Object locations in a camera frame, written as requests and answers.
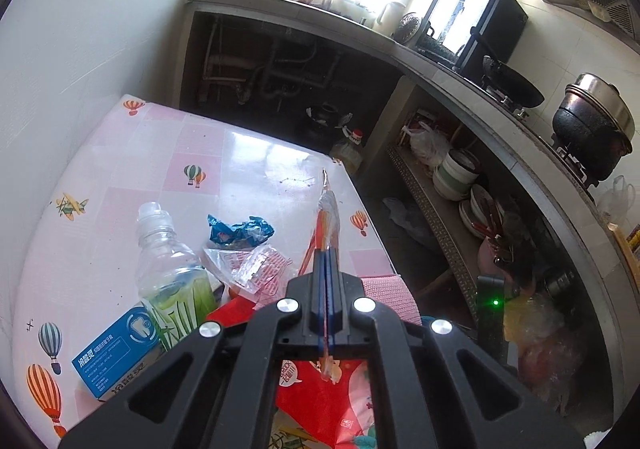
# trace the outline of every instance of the plastic bottle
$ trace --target plastic bottle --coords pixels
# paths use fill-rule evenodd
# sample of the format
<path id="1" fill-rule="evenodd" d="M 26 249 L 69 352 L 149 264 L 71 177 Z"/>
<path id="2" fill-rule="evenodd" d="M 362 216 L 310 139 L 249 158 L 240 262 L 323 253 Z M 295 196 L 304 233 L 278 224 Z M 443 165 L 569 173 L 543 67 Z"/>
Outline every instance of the plastic bottle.
<path id="1" fill-rule="evenodd" d="M 174 222 L 156 202 L 138 211 L 138 294 L 169 350 L 218 307 L 200 258 L 176 239 Z"/>
<path id="2" fill-rule="evenodd" d="M 342 128 L 344 137 L 334 144 L 329 152 L 331 158 L 336 158 L 344 164 L 348 174 L 354 175 L 362 163 L 364 148 L 360 145 L 362 132 L 359 129 L 349 131 L 346 126 Z"/>

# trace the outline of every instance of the green bottle label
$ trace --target green bottle label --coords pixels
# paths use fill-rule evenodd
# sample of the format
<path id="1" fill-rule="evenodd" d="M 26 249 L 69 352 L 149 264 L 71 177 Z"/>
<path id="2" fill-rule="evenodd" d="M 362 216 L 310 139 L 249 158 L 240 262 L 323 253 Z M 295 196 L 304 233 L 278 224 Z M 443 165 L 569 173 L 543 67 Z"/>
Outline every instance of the green bottle label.
<path id="1" fill-rule="evenodd" d="M 207 314 L 218 307 L 207 271 L 198 269 L 191 274 L 190 282 L 184 285 L 176 282 L 154 296 L 142 298 L 166 350 L 204 323 Z"/>

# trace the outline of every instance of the red snack bag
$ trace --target red snack bag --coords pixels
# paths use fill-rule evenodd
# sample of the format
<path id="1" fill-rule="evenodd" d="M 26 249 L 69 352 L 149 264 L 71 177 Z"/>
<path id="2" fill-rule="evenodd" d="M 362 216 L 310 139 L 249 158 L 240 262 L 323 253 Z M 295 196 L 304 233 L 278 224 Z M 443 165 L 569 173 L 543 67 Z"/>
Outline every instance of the red snack bag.
<path id="1" fill-rule="evenodd" d="M 330 447 L 375 447 L 366 361 L 334 359 L 328 381 L 322 379 L 318 362 L 283 361 L 276 406 Z"/>

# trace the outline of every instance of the red packaging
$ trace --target red packaging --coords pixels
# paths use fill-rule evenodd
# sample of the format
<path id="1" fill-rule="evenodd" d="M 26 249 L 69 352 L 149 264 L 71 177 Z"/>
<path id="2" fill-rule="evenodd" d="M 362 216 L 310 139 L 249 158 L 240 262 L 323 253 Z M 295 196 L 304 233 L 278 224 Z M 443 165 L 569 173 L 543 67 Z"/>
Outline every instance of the red packaging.
<path id="1" fill-rule="evenodd" d="M 207 315 L 225 327 L 248 321 L 254 303 L 236 297 Z M 373 406 L 366 361 L 333 361 L 331 379 L 321 378 L 320 363 L 283 361 L 276 406 L 311 436 L 340 449 L 373 449 Z"/>

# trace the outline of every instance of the bottle cap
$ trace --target bottle cap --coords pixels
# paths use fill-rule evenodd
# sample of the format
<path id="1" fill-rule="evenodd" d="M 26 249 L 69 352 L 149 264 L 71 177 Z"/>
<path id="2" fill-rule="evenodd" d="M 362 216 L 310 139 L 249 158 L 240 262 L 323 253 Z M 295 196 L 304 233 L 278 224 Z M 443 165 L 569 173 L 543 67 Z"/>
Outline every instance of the bottle cap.
<path id="1" fill-rule="evenodd" d="M 138 209 L 138 239 L 153 233 L 173 232 L 174 220 L 158 202 L 147 202 Z"/>

